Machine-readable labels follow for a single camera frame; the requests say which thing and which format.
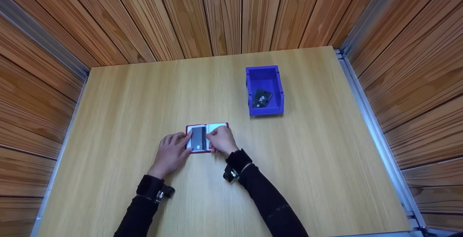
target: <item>blue bin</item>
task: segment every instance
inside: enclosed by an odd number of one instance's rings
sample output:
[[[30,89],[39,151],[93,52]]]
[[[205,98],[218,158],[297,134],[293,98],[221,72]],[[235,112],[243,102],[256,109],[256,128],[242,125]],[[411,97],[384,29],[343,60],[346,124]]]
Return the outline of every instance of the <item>blue bin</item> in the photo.
[[[283,114],[285,94],[281,86],[278,65],[247,67],[246,88],[248,89],[249,116]],[[272,93],[268,105],[264,108],[252,106],[252,100],[258,89]]]

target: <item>wooden wall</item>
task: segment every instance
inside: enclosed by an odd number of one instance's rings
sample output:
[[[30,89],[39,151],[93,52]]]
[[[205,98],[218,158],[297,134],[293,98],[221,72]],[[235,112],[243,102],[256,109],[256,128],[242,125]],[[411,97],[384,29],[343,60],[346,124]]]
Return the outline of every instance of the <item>wooden wall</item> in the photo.
[[[82,84],[0,16],[0,236],[29,236]]]
[[[88,67],[333,45],[370,0],[15,0]]]
[[[463,230],[463,0],[389,1],[349,60],[426,223]]]

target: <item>wrist strap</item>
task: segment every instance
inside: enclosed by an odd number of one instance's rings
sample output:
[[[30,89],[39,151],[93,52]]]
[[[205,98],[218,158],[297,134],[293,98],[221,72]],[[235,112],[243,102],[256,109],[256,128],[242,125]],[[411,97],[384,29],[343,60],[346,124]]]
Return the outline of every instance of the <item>wrist strap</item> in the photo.
[[[155,203],[159,203],[164,196],[171,198],[175,189],[164,184],[163,179],[144,175],[137,187],[137,194],[144,196]]]
[[[243,168],[252,163],[252,159],[246,154],[246,152],[241,149],[235,152],[232,152],[227,159],[225,159],[227,166],[225,168],[224,179],[228,182],[233,181],[234,178],[237,178]]]
[[[162,189],[164,180],[150,175],[144,175],[137,187],[137,194],[155,200],[157,193]]]

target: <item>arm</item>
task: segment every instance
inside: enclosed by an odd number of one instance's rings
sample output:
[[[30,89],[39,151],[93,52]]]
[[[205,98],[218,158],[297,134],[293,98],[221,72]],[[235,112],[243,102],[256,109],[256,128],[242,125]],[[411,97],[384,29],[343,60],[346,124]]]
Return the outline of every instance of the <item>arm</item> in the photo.
[[[238,182],[248,191],[272,236],[308,236],[288,202],[258,167],[250,164]]]
[[[238,149],[229,128],[218,127],[207,134],[207,138],[211,142],[209,148],[213,153],[222,152],[228,156],[227,164],[238,173],[238,182],[248,191],[273,237],[308,236],[280,192],[252,164],[245,151]]]
[[[164,177],[185,163],[192,148],[185,149],[191,133],[179,132],[165,136],[159,143],[155,161],[143,177],[137,189],[137,196],[127,208],[115,237],[146,237],[159,202],[157,194],[164,186]]]

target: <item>light wood tabletop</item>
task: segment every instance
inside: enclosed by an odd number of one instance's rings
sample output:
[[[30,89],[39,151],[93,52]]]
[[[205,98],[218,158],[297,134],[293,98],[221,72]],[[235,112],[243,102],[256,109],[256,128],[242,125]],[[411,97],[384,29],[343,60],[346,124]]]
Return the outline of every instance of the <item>light wood tabletop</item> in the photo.
[[[245,67],[277,64],[280,117],[249,117]],[[92,69],[39,236],[112,236],[164,135],[229,122],[311,237],[410,230],[332,47]],[[269,236],[219,154],[167,182],[149,236]]]

